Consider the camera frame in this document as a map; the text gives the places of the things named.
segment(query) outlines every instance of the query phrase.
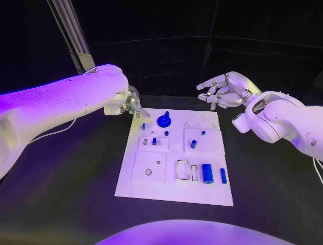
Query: blue object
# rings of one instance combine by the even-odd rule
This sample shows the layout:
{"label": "blue object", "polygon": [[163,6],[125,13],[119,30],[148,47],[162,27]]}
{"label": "blue object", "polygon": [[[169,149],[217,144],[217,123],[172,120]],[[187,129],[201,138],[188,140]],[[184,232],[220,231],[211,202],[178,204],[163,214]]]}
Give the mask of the blue object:
{"label": "blue object", "polygon": [[191,148],[194,149],[197,147],[197,141],[192,140],[192,143],[191,143]]}
{"label": "blue object", "polygon": [[221,174],[223,174],[223,183],[227,183],[227,175],[225,175],[225,169],[221,168]]}
{"label": "blue object", "polygon": [[212,172],[211,172],[211,164],[202,165],[202,172],[204,172],[204,183],[211,184],[214,182],[212,180]]}
{"label": "blue object", "polygon": [[166,111],[165,112],[165,115],[162,115],[159,118],[158,118],[158,125],[162,127],[162,128],[166,128],[171,126],[171,114],[169,112]]}

